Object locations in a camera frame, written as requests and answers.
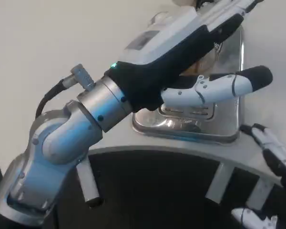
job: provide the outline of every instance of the silver joint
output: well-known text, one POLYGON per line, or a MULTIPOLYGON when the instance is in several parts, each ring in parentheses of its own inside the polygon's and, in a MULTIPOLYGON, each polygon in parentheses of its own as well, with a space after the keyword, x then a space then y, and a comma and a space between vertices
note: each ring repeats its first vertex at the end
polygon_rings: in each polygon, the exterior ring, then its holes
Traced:
POLYGON ((92 91, 79 96, 78 99, 104 132, 109 131, 132 112, 123 92, 107 76, 96 82, 92 91))

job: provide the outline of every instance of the metal base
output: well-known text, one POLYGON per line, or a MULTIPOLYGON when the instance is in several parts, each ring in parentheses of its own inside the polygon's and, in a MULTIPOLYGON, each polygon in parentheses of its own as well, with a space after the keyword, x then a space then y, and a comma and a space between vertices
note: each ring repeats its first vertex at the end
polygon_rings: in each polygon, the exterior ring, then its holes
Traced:
MULTIPOLYGON (((210 73, 237 72, 243 70, 243 65, 243 31, 239 29, 223 43, 210 73)), ((236 98, 184 110, 163 105, 156 111, 144 109, 134 114, 133 126, 136 131, 151 136, 230 143, 239 135, 242 104, 243 100, 236 98)))

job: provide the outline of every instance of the white table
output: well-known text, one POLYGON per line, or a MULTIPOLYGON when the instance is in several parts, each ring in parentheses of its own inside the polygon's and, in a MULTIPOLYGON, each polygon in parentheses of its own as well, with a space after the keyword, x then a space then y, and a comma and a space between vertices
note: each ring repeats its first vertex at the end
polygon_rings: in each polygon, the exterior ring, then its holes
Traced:
MULTIPOLYGON (((121 50, 170 0, 0 0, 0 167, 22 153, 44 93, 81 62, 97 80, 121 50)), ((245 119, 264 124, 286 143, 286 0, 266 0, 248 16, 245 66, 264 64, 274 82, 248 95, 245 119)), ((81 92, 62 93, 45 110, 60 109, 81 92)), ((133 131, 131 117, 104 135, 92 153, 112 149, 165 149, 200 155, 254 172, 277 182, 260 148, 247 136, 231 145, 146 137, 133 131)))

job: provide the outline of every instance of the green led light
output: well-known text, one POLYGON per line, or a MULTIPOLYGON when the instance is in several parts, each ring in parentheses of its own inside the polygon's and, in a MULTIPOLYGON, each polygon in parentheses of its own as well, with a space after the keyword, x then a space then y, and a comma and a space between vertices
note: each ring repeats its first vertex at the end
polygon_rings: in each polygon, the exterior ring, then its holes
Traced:
POLYGON ((115 67, 116 67, 116 63, 113 63, 113 64, 111 65, 111 67, 112 67, 112 68, 115 68, 115 67))

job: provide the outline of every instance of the robotic hand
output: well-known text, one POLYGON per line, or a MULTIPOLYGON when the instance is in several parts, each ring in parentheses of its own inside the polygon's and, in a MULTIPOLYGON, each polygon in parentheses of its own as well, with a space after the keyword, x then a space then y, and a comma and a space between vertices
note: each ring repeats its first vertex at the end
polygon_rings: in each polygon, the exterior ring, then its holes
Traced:
POLYGON ((179 78, 215 43, 232 35, 259 2, 219 0, 198 12, 179 7, 132 41, 96 83, 80 66, 73 69, 54 88, 62 91, 81 83, 85 91, 78 102, 46 112, 33 123, 27 149, 11 163, 0 183, 0 229, 40 227, 68 173, 102 139, 103 131, 131 112, 155 110, 164 102, 180 106, 213 103, 271 83, 271 72, 262 66, 210 78, 199 76, 198 80, 179 78))
MULTIPOLYGON (((264 159, 271 171, 281 177, 281 184, 286 191, 286 148, 274 133, 265 126, 254 124, 242 125, 241 131, 251 136, 262 148, 264 159)), ((280 229, 286 226, 277 216, 269 219, 260 217, 253 210, 236 208, 232 210, 233 217, 246 229, 280 229)))

